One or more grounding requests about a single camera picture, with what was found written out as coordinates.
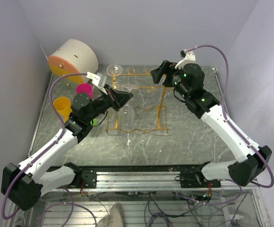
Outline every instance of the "cylindrical container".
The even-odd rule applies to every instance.
[[[64,117],[69,117],[71,110],[71,100],[67,97],[59,97],[53,102],[58,114]]]
[[[62,76],[70,73],[95,73],[98,70],[98,60],[94,51],[85,43],[69,39],[48,58],[51,71]],[[69,80],[82,84],[82,76],[68,77]]]
[[[80,84],[76,88],[77,94],[79,93],[87,93],[93,99],[93,88],[90,84]]]

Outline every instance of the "gold metal rack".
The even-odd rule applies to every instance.
[[[148,68],[145,69],[145,73],[143,74],[136,74],[135,73],[135,69],[128,69],[127,73],[126,74],[120,74],[118,76],[150,76],[151,74],[148,72]],[[116,88],[116,76],[113,76],[113,81],[112,81],[112,87],[113,88]],[[121,128],[119,128],[119,120],[118,120],[118,115],[116,115],[116,122],[115,122],[115,125],[111,125],[110,123],[110,114],[111,112],[108,112],[108,122],[107,122],[107,128],[106,128],[106,131],[107,133],[109,133],[109,130],[119,130],[119,131],[122,131],[122,132],[133,132],[133,131],[141,131],[141,132],[145,132],[145,133],[148,133],[148,132],[152,132],[152,131],[157,131],[157,130],[165,130],[166,133],[168,133],[169,129],[167,127],[167,116],[166,116],[166,108],[167,106],[163,105],[163,102],[164,102],[164,97],[165,95],[167,94],[167,90],[172,90],[172,88],[170,87],[164,87],[164,86],[140,86],[138,87],[139,89],[144,89],[146,88],[147,92],[155,92],[156,89],[163,89],[163,95],[162,95],[162,98],[161,98],[161,101],[160,101],[160,104],[159,105],[154,105],[150,108],[143,108],[141,106],[135,106],[134,109],[137,109],[137,108],[140,108],[144,111],[150,111],[150,110],[153,110],[154,108],[157,109],[157,123],[158,123],[158,127],[157,128],[153,128],[151,130],[144,130],[144,129],[141,129],[141,128],[135,128],[133,130],[123,130]],[[162,115],[161,115],[161,112],[162,112],[162,109],[164,109],[164,118],[162,118]],[[165,127],[162,127],[161,126],[161,122],[163,121],[163,119],[165,120]]]

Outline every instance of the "table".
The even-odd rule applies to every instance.
[[[107,66],[101,65],[98,72],[105,73]],[[123,66],[123,73],[128,70],[144,73],[146,69],[157,66]],[[211,67],[203,67],[205,73],[204,88],[221,100],[220,86],[215,71]],[[117,82],[133,83],[139,86],[153,86],[151,76],[118,76]],[[108,76],[107,83],[112,85],[112,78]],[[70,99],[76,94],[75,86],[68,80],[63,80],[53,90],[53,100],[59,96]],[[130,101],[132,106],[142,105],[149,108],[158,105],[162,98],[163,89],[148,92],[138,89]],[[54,164],[62,166],[72,162],[77,166],[107,166],[107,165],[182,165],[201,164],[206,161],[223,162],[233,160],[234,156],[220,139],[220,137],[205,123],[192,114],[187,107],[177,101],[172,92],[165,95],[164,105],[167,106],[167,123],[169,131],[153,131],[142,133],[139,131],[119,136],[106,133],[106,121],[81,141],[80,144],[61,156]],[[136,109],[135,124],[151,129],[157,124],[156,110],[142,111]],[[41,110],[34,141],[28,155],[34,154],[48,142],[60,129],[60,122],[49,105],[46,95]]]

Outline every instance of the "gray wall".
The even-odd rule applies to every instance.
[[[0,0],[0,186],[5,165],[28,153],[48,72],[18,2]]]
[[[48,55],[70,38],[88,44],[101,64],[178,61],[180,50],[214,44],[226,53],[257,0],[18,0]],[[201,65],[220,66],[214,50]]]
[[[270,146],[274,173],[274,1],[259,0],[228,58],[231,117],[259,144]],[[224,83],[224,66],[219,78]],[[270,183],[267,171],[259,181]],[[274,226],[274,187],[262,193]]]

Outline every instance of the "yellow cup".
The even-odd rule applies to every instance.
[[[55,99],[55,101],[53,102],[53,105],[55,109],[57,110],[58,114],[61,116],[68,118],[68,116],[72,112],[71,100],[68,99],[67,97],[59,97]]]

